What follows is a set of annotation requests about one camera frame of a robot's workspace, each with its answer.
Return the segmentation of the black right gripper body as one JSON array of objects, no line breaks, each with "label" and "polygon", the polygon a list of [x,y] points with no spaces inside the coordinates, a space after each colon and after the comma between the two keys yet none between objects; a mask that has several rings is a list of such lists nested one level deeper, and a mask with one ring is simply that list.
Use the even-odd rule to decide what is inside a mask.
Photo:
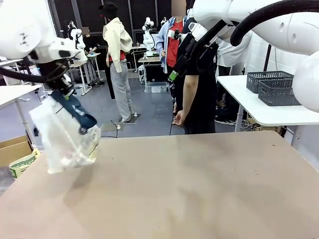
[{"label": "black right gripper body", "polygon": [[191,54],[197,41],[193,37],[186,37],[178,48],[178,58],[175,64],[176,72],[185,72],[190,63]]}]

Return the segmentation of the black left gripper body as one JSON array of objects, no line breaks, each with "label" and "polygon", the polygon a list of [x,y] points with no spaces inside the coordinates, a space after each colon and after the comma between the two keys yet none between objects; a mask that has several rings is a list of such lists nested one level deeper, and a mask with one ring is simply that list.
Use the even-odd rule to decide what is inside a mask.
[{"label": "black left gripper body", "polygon": [[41,64],[42,83],[53,90],[60,92],[71,92],[72,83],[66,78],[65,74],[69,70],[68,62],[48,62]]}]

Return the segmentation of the translucent shopping bag navy handles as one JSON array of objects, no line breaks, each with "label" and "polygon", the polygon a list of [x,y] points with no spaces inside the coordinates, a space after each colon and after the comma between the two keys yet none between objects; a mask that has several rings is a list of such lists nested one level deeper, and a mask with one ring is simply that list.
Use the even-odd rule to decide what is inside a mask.
[{"label": "translucent shopping bag navy handles", "polygon": [[101,129],[74,95],[65,96],[54,90],[29,114],[41,135],[48,173],[60,173],[96,161]]}]

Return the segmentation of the grey plastic basket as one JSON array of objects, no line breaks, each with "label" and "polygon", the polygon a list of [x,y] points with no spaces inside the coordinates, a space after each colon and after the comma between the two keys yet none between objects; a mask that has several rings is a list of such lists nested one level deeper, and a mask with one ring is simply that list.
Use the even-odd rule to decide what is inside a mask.
[{"label": "grey plastic basket", "polygon": [[292,79],[293,77],[292,74],[285,71],[248,72],[246,88],[257,94],[260,80]]},{"label": "grey plastic basket", "polygon": [[271,107],[300,106],[292,83],[292,79],[260,80],[258,98]]}]

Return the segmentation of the person's right forearm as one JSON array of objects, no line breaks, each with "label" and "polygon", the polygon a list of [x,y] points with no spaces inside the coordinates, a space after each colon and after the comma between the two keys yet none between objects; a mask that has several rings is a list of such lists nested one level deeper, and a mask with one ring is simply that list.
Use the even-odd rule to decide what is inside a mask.
[{"label": "person's right forearm", "polygon": [[198,88],[198,75],[187,75],[184,81],[183,87],[183,103],[182,103],[182,114],[183,116],[187,116],[191,105],[194,101],[197,88]]}]

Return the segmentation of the person's right hand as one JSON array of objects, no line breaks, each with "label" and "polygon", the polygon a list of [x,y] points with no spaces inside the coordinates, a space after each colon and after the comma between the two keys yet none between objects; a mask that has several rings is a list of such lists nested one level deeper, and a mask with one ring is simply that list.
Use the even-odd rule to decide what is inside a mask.
[{"label": "person's right hand", "polygon": [[183,126],[185,119],[186,119],[186,116],[187,116],[187,114],[184,110],[179,111],[174,118],[175,125]]}]

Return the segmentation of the bystander in red shirt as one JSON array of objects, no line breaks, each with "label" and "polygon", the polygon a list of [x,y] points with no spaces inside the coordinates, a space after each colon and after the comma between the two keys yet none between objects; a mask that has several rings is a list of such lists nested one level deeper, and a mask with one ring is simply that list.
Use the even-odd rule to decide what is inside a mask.
[{"label": "bystander in red shirt", "polygon": [[159,53],[159,60],[163,72],[170,76],[177,62],[179,41],[168,36],[170,30],[183,30],[185,23],[187,0],[171,0],[171,15],[163,24],[156,37],[156,49]]}]

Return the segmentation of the black cabinet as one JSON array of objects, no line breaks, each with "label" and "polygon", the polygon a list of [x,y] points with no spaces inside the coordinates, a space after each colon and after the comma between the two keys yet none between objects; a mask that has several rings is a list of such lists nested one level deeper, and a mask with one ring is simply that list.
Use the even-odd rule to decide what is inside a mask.
[{"label": "black cabinet", "polygon": [[145,64],[146,71],[146,81],[147,82],[166,82],[167,76],[163,72],[161,64],[156,64],[151,62],[150,64]]}]

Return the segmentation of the clear plastic storage box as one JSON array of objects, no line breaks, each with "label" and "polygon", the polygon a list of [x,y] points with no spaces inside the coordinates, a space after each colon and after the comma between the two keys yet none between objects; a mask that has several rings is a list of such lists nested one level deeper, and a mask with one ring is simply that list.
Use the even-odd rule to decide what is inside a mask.
[{"label": "clear plastic storage box", "polygon": [[164,93],[168,92],[167,82],[146,82],[145,93]]}]

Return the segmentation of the person in black t-shirt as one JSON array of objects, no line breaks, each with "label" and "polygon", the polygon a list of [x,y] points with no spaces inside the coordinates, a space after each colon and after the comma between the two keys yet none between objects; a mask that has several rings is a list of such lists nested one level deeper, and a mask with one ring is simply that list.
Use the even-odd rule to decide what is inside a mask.
[{"label": "person in black t-shirt", "polygon": [[182,126],[185,134],[215,133],[216,112],[216,80],[214,57],[218,45],[213,43],[210,47],[204,47],[193,60],[190,60],[185,75],[176,80],[177,113],[182,110],[183,87],[187,75],[198,75],[198,88]]}]

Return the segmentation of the white desk with round leg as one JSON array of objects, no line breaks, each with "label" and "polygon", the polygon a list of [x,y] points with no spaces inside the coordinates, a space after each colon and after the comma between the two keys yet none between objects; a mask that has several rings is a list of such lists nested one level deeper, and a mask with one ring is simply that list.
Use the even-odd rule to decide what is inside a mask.
[{"label": "white desk with round leg", "polygon": [[9,105],[15,104],[22,120],[22,124],[27,132],[27,135],[30,138],[32,146],[36,145],[36,140],[34,138],[33,131],[31,130],[25,115],[23,113],[20,102],[27,102],[22,96],[40,89],[41,85],[14,85],[14,86],[0,86],[0,110]]}]

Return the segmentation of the bystander in black clothes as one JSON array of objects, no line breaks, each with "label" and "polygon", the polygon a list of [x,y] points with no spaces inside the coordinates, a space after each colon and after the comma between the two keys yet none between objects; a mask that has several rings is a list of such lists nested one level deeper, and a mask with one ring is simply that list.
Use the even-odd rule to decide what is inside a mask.
[{"label": "bystander in black clothes", "polygon": [[97,42],[94,39],[94,36],[90,34],[89,27],[82,27],[82,35],[86,52],[90,52],[97,47]]}]

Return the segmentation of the metal floor plate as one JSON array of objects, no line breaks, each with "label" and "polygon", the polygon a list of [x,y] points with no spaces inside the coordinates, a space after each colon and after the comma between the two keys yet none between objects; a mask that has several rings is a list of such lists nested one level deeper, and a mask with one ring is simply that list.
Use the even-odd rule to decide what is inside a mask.
[{"label": "metal floor plate", "polygon": [[101,125],[101,131],[122,131],[125,128],[125,124],[121,122],[106,122]]}]

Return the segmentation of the mannequin with cream jacket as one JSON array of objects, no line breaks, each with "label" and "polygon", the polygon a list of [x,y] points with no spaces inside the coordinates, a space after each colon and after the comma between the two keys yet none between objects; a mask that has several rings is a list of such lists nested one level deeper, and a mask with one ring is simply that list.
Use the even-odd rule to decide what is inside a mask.
[{"label": "mannequin with cream jacket", "polygon": [[132,99],[128,80],[126,55],[133,47],[133,41],[118,17],[118,7],[111,1],[103,0],[100,15],[107,20],[103,27],[103,39],[107,42],[106,65],[115,94],[116,104],[122,117],[121,122],[131,120]]}]

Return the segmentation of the green and white paper sack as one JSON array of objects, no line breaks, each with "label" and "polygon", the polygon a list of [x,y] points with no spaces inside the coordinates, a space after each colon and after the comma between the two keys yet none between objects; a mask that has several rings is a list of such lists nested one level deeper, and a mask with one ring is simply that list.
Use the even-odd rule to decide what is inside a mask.
[{"label": "green and white paper sack", "polygon": [[40,155],[41,152],[36,148],[30,155],[10,163],[9,169],[13,178],[17,179]]}]

